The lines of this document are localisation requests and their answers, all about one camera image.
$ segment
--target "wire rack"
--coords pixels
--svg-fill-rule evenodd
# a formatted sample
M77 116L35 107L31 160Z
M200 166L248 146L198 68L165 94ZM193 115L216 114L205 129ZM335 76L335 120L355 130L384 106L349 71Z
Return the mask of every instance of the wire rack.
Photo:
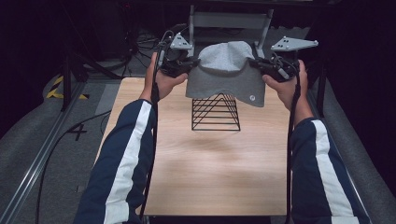
M235 97L220 93L206 99L192 99L193 131L241 131Z

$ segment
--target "person's left hand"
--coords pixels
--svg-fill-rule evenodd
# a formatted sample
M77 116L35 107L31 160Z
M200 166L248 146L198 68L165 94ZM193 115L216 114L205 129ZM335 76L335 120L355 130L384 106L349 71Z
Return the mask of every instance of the person's left hand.
M151 102L151 89L152 89L152 79L154 75L154 66L155 60L157 58L157 52L154 52L151 56L151 63L146 70L146 78L145 78L145 88L142 91L139 99L145 99ZM158 90L160 92L160 99L163 99L169 93L171 93L172 89L178 85L183 83L187 79L187 73L183 73L178 77L169 77L165 75L161 70L158 70L156 75L156 82L158 86Z

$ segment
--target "metal frame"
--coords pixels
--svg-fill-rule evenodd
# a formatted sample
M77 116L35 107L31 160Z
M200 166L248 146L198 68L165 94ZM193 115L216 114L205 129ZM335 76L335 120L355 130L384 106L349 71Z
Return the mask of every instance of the metal frame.
M190 6L189 32L192 49L189 50L189 56L194 55L195 27L224 27L262 30L260 39L255 41L254 45L257 55L264 58L262 46L264 45L264 40L267 36L273 13L273 9L269 9L267 14L196 12L194 6Z
M241 131L236 101L231 95L220 93L206 99L192 99L191 112L193 131Z

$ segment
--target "yellow tape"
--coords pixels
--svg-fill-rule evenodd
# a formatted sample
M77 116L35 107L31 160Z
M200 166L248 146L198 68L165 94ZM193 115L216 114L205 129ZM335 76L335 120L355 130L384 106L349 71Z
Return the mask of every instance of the yellow tape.
M55 82L53 83L52 87L49 90L49 93L47 94L47 98L58 98L58 99L63 99L64 95L61 93L57 93L56 90L58 87L61 85L61 82L64 80L64 76L59 75L58 78L56 78ZM81 94L78 99L80 100L88 100L90 98L89 94Z

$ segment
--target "cable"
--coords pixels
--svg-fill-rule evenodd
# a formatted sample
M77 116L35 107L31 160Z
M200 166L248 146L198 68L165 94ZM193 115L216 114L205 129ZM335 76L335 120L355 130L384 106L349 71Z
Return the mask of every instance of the cable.
M125 63L125 65L124 65L124 69L122 70L121 77L123 77L125 75L126 67L128 66L129 62L132 60L132 56L131 55L128 56L128 59L126 60L127 63Z
M183 32L184 32L185 30L189 29L189 28L190 28L190 26L188 25L188 26L186 26L184 29L182 29L179 33L183 34Z
M41 179L40 179L40 185L39 185L39 189L38 189L38 196L37 196L37 201L36 201L36 206L35 206L35 224L39 224L39 217L40 217L40 202L41 202L41 193L43 191L43 185L44 185L44 177L47 171L47 167L50 163L50 157L52 156L53 151L55 150L56 146L59 144L59 142L62 140L62 138L67 134L70 133L71 131L75 130L79 125L81 125L82 123L91 120L91 119L96 119L100 116L103 116L105 114L110 113L111 110L108 110L107 112L104 112L102 114L99 115L95 115L93 117L90 117L88 119L84 119L83 121L80 121L79 123L76 123L75 125L73 125L72 127L70 127L69 129L67 129L66 132L64 132L55 142L54 146L52 147L52 149L49 152L49 156L46 159L46 163L44 164L43 170L41 172Z
M141 51L139 51L139 53L142 55L142 56L144 56L144 57L146 57L146 58L148 58L148 59L150 59L151 60L151 58L147 55L147 54L145 54L145 53L142 53Z
M144 40L141 40L141 41L137 41L136 42L136 44L146 44L146 43L149 43L149 42L154 42L154 43L156 43L156 42L158 42L158 38L153 38L153 39L148 39L148 38L146 38L146 39L144 39Z
M147 65L143 64L142 60L140 60L139 58L137 58L135 55L134 55L134 57L135 57L145 68L148 68Z
M301 95L301 84L300 84L300 74L299 70L295 70L296 72L296 79L297 83L295 85L295 91L293 94L293 99L291 101L291 108L290 108L290 118L289 118L289 128L288 128L288 143L287 143L287 158L286 158L286 220L285 224L290 223L290 211L291 211L291 135L293 133L293 126L294 126L294 118L295 118L295 110L297 106L298 99Z
M163 39L159 43L159 49L158 49L158 52L157 52L157 57L155 59L153 77L152 77L152 84L151 84L153 89L157 88L157 83L156 83L155 79L156 79L156 76L157 76L157 72L159 70L158 62L159 62L160 57L161 57L161 51L163 50L163 46L166 44L165 42L163 42L163 40L165 38L165 35L168 32L169 31L165 32L165 34L163 35ZM152 102L152 104L153 104L155 118L157 119L156 122L158 124L158 102ZM147 204L147 200L148 200L148 197L149 197L149 187L150 187L150 183L151 183L152 171L154 169L155 154L156 154L156 149L157 149L157 133L158 133L158 125L156 125L153 128L153 134L152 134L152 136L153 136L153 158L152 158L151 166L150 166L150 168L148 170L148 179L147 179L146 189L145 189L145 201L143 201L142 206L140 208L140 214L139 214L140 220L143 220L143 215L145 213L146 204Z
M103 123L104 123L105 119L108 117L109 114L110 114L110 113L106 114L106 115L103 117L102 121L100 122L100 132L101 132L102 134L105 134L105 131L102 129L102 127L103 127Z
M125 66L125 64L127 64L128 62L129 62L129 57L126 57L125 58L125 60L123 60L121 63L117 63L117 64L114 64L114 65L110 65L109 67L104 67L106 70L108 70L108 71L114 71L114 70L116 70L116 69L119 69L119 68L121 68L121 67L123 67L123 66ZM99 73L96 69L93 69L93 68L91 68L91 67L84 67L86 70L87 70L87 72L90 72L90 73Z

